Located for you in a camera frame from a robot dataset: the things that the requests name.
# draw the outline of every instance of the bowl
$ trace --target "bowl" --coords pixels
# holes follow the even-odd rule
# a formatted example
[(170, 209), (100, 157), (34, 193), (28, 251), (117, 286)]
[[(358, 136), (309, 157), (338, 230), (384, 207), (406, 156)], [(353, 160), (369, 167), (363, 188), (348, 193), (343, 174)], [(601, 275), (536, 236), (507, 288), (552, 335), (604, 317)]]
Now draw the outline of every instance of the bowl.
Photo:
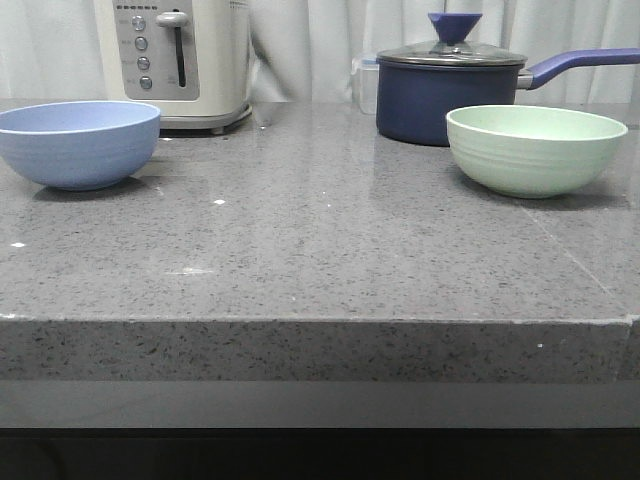
[(139, 170), (160, 110), (136, 102), (63, 102), (0, 113), (0, 156), (23, 177), (64, 190), (108, 187)]
[(503, 195), (547, 198), (595, 180), (627, 127), (561, 108), (479, 105), (450, 111), (453, 158), (478, 183)]

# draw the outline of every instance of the toaster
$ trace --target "toaster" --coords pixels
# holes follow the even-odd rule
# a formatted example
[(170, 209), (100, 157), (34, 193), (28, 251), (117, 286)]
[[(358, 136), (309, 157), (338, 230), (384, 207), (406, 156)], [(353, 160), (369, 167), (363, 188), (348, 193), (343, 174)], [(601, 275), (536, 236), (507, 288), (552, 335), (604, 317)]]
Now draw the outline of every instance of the toaster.
[(251, 113), (244, 1), (94, 0), (107, 97), (158, 107), (161, 128), (222, 133)]

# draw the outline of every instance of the pot lid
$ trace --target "pot lid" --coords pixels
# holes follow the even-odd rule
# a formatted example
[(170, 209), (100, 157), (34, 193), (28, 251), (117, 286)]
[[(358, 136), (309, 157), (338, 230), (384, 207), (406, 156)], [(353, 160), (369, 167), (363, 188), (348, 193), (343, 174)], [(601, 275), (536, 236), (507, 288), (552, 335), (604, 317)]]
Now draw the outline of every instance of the pot lid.
[(527, 57), (493, 45), (465, 42), (481, 13), (430, 13), (439, 40), (407, 45), (378, 53), (378, 59), (417, 65), (480, 67), (524, 65)]

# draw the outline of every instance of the blue lid handle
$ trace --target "blue lid handle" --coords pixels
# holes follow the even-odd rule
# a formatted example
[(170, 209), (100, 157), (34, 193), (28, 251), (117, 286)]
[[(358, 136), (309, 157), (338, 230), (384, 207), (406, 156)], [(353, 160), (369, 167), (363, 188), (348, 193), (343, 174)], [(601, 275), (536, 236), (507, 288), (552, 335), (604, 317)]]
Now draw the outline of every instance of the blue lid handle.
[(430, 13), (429, 20), (441, 42), (455, 45), (464, 42), (469, 32), (482, 17), (481, 13)]

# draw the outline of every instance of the blue bowl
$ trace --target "blue bowl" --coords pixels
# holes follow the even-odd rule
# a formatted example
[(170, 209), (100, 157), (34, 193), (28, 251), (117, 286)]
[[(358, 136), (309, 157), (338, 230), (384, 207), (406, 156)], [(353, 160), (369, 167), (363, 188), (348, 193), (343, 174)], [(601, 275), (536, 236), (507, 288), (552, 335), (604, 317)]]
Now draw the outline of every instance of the blue bowl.
[(0, 113), (0, 156), (23, 177), (64, 190), (108, 187), (153, 154), (160, 110), (135, 102), (64, 102)]

